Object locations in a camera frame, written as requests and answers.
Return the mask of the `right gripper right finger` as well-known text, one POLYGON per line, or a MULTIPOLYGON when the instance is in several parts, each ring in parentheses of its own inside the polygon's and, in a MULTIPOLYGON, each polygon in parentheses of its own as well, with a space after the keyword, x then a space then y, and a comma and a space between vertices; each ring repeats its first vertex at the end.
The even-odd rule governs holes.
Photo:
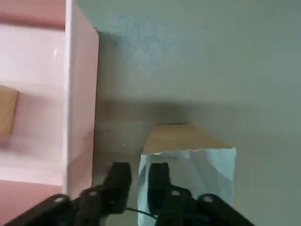
POLYGON ((171 183, 168 163, 150 165, 148 208, 156 215, 155 226, 252 226, 253 223, 219 196, 191 192, 171 183))

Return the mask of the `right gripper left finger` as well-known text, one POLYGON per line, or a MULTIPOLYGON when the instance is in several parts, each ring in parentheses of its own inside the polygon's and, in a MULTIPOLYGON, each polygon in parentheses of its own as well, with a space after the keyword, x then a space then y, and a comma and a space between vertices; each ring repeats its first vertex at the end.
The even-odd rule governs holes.
POLYGON ((104 226, 122 214, 131 186, 128 162, 114 162, 101 185, 83 190, 74 200, 55 194, 6 223, 7 226, 104 226))

